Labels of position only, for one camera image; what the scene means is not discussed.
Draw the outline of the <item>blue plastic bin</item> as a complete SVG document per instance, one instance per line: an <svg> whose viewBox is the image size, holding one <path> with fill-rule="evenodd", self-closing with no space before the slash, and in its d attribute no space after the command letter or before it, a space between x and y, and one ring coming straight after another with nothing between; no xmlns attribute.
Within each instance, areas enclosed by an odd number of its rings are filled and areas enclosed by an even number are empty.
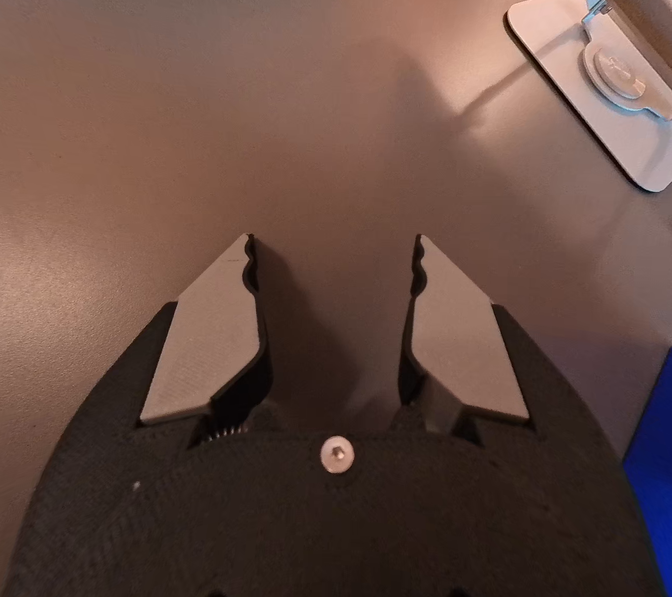
<svg viewBox="0 0 672 597"><path fill-rule="evenodd" d="M671 595L671 352L663 363L626 451L624 470Z"/></svg>

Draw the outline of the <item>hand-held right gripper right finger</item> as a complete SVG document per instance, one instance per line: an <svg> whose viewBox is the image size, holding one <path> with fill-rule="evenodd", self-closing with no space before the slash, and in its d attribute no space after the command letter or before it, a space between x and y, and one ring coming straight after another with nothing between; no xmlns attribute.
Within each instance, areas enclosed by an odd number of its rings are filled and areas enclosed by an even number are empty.
<svg viewBox="0 0 672 597"><path fill-rule="evenodd" d="M494 305L426 235L417 235L402 333L400 402L431 433L457 433L474 418L530 420Z"/></svg>

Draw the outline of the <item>white monitor stand base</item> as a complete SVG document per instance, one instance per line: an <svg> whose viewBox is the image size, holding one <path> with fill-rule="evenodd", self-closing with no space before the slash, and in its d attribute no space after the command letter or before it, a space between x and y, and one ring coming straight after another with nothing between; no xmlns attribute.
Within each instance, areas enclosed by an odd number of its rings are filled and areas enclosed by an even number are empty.
<svg viewBox="0 0 672 597"><path fill-rule="evenodd" d="M607 0L512 5L514 36L635 185L671 185L671 86L609 15Z"/></svg>

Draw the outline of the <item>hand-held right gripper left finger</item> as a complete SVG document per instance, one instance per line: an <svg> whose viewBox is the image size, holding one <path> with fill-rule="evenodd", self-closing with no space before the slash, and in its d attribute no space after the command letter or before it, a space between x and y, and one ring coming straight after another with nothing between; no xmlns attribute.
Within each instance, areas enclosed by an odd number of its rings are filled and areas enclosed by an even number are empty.
<svg viewBox="0 0 672 597"><path fill-rule="evenodd" d="M238 237L179 295L142 424L207 417L242 425L270 391L255 242L252 234Z"/></svg>

